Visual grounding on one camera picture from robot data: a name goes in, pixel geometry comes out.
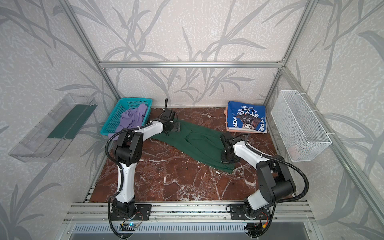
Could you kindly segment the dark green t shirt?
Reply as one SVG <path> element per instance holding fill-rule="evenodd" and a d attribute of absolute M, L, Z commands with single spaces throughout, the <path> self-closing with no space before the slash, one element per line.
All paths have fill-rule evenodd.
<path fill-rule="evenodd" d="M 224 145 L 222 133 L 186 121 L 179 121 L 180 131 L 161 133 L 152 139 L 164 142 L 185 153 L 192 159 L 217 170 L 232 173 L 235 165 L 221 162 Z"/>

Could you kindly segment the teal plastic laundry basket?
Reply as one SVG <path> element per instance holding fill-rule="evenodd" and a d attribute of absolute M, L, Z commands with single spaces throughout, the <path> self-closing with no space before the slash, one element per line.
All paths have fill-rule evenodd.
<path fill-rule="evenodd" d="M 102 127 L 101 135 L 111 136 L 123 128 L 143 126 L 149 120 L 153 100 L 150 98 L 122 98 Z"/>

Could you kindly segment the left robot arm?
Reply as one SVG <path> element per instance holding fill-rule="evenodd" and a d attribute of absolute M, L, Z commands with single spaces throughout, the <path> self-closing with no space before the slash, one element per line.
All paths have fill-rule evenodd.
<path fill-rule="evenodd" d="M 110 213 L 123 219 L 132 219 L 138 212 L 135 205 L 134 178 L 136 166 L 142 157 L 145 140 L 161 133 L 180 130 L 177 113 L 170 109 L 163 112 L 154 120 L 133 129 L 123 129 L 114 134 L 106 145 L 117 138 L 114 157 L 108 156 L 118 167 L 118 187 L 113 195 Z"/>

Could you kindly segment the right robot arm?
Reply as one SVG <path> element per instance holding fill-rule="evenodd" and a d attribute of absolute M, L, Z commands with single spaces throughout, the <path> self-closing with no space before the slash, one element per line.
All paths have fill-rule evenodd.
<path fill-rule="evenodd" d="M 257 171 L 259 189 L 244 199 L 242 204 L 230 204 L 227 211 L 232 220 L 268 220 L 270 208 L 296 191 L 296 185 L 289 167 L 276 162 L 270 155 L 252 148 L 240 136 L 223 133 L 220 137 L 224 150 L 221 161 L 224 164 L 245 160 Z"/>

